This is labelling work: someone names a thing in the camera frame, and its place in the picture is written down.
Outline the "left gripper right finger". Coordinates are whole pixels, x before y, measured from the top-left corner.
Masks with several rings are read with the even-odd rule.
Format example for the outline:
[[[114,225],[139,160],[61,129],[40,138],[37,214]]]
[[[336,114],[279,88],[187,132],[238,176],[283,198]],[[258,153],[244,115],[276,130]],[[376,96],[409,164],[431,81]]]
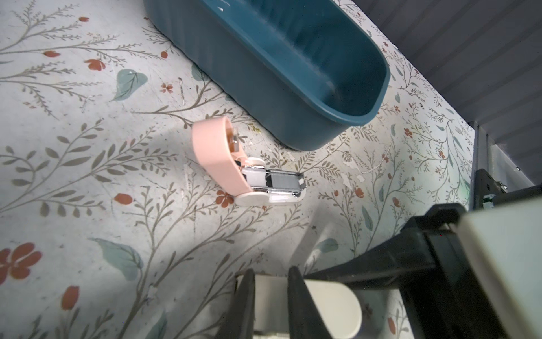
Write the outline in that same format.
[[[296,266],[288,270],[287,302],[290,338],[332,338]]]

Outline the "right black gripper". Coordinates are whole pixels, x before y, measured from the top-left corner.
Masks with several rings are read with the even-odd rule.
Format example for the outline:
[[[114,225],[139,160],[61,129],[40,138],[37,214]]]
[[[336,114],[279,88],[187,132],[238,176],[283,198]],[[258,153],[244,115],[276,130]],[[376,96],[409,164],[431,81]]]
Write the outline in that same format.
[[[506,338],[459,238],[442,228],[466,212],[459,203],[436,204],[377,247],[307,277],[354,289],[398,289],[415,338]]]

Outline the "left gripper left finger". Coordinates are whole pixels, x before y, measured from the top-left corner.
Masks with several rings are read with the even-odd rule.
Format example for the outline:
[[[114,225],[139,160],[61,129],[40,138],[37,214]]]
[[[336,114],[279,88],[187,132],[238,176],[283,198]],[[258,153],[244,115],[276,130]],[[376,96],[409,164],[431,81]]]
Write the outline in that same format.
[[[215,338],[251,339],[255,322],[255,272],[248,269],[237,283],[231,307]]]

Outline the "beige mini stapler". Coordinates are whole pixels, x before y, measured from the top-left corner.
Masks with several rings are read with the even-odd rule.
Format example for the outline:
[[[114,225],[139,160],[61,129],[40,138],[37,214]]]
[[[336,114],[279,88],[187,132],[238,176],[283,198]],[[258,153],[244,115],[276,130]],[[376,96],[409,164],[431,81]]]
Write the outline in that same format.
[[[333,338],[354,338],[362,325],[357,296],[339,282],[306,279],[306,287]],[[255,276],[255,338],[288,338],[287,278]]]

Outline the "pink mini stapler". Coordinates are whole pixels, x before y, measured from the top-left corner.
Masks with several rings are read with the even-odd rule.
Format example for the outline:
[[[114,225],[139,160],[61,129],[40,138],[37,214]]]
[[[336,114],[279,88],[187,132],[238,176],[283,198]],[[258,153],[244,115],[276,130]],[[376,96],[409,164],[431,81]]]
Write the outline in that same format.
[[[245,154],[237,130],[227,117],[197,121],[191,130],[198,164],[240,206],[299,203],[306,195],[301,172],[266,167]]]

